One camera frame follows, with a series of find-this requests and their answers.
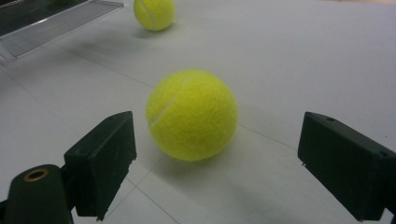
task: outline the white table surface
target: white table surface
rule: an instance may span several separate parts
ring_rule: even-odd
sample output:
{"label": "white table surface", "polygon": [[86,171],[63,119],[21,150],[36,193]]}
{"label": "white table surface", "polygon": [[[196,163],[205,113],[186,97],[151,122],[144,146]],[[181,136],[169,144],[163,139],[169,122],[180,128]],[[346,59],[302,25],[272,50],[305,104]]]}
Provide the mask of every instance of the white table surface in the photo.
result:
{"label": "white table surface", "polygon": [[[132,110],[138,157],[104,223],[359,223],[301,165],[297,146],[312,111],[396,149],[396,5],[175,3],[161,33],[145,31],[126,2],[18,60],[0,58],[0,200],[15,175],[63,165],[100,121]],[[208,161],[164,155],[145,119],[153,87],[189,68],[220,77],[239,105],[233,141]]]}

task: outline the tennis ball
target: tennis ball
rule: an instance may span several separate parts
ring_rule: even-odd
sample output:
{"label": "tennis ball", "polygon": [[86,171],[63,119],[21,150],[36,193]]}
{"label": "tennis ball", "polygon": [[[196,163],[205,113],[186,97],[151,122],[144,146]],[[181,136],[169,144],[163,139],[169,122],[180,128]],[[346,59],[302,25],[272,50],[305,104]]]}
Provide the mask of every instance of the tennis ball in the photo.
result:
{"label": "tennis ball", "polygon": [[172,24],[175,16],[173,0],[134,0],[134,16],[150,31],[161,31]]}
{"label": "tennis ball", "polygon": [[185,70],[163,79],[148,98],[146,110],[156,144],[182,161],[219,154],[233,137],[237,117],[230,89],[202,70]]}

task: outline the tennis ball seam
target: tennis ball seam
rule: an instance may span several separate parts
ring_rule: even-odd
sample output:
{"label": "tennis ball seam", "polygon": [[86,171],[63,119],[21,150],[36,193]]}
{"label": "tennis ball seam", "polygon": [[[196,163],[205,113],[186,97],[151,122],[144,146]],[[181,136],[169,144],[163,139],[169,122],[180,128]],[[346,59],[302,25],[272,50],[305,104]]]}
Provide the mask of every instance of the tennis ball seam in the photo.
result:
{"label": "tennis ball seam", "polygon": [[153,30],[156,30],[156,29],[157,29],[157,24],[156,24],[156,22],[155,22],[155,20],[154,20],[154,15],[152,15],[152,13],[151,13],[151,12],[149,11],[149,9],[146,7],[146,5],[144,4],[143,1],[144,1],[144,0],[139,0],[139,3],[140,3],[140,5],[142,6],[142,8],[145,9],[146,12],[148,13],[149,19],[150,19],[151,22],[152,22],[152,29],[153,29]]}
{"label": "tennis ball seam", "polygon": [[158,113],[157,116],[154,117],[154,119],[152,119],[149,123],[148,126],[153,126],[157,120],[166,112],[166,110],[168,110],[168,108],[173,104],[173,102],[176,100],[177,96],[180,94],[181,89],[183,89],[183,87],[186,85],[187,81],[193,77],[194,75],[190,75],[188,77],[185,77],[180,85],[180,88],[177,90],[176,94],[174,95],[174,97],[172,97],[172,99],[169,101],[169,103],[163,108],[163,110],[161,110],[160,113]]}

